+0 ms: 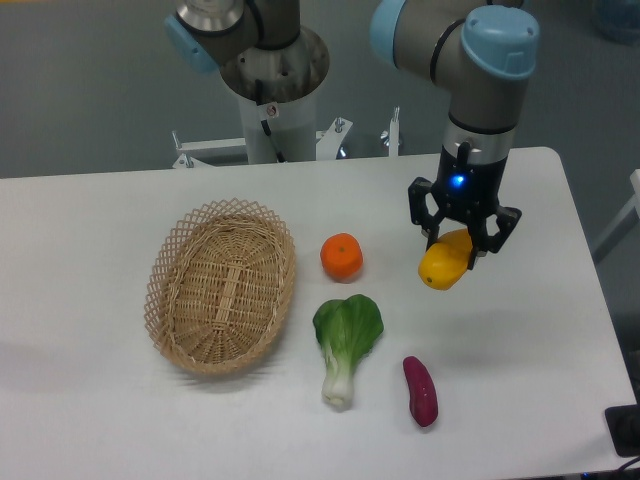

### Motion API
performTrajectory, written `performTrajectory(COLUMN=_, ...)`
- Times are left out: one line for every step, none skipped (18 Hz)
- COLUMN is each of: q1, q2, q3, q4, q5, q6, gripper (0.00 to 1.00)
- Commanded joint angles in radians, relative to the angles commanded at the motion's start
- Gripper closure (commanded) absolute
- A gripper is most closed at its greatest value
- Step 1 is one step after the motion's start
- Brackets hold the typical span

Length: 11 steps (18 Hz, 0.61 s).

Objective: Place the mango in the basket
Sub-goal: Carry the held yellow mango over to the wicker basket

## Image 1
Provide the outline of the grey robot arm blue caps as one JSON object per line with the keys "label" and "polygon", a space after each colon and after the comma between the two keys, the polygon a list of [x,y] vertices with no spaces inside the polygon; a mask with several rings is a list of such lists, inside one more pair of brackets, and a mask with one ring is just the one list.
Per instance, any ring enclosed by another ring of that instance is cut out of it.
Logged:
{"label": "grey robot arm blue caps", "polygon": [[[292,108],[325,81],[329,55],[305,28],[296,1],[180,1],[164,22],[177,52],[201,73],[219,72],[249,108],[253,163],[315,157],[315,119]],[[429,244],[440,224],[467,229],[471,254],[497,253],[520,220],[498,192],[536,66],[539,26],[518,1],[383,1],[373,51],[394,68],[448,91],[448,123],[434,180],[408,189],[410,216]]]}

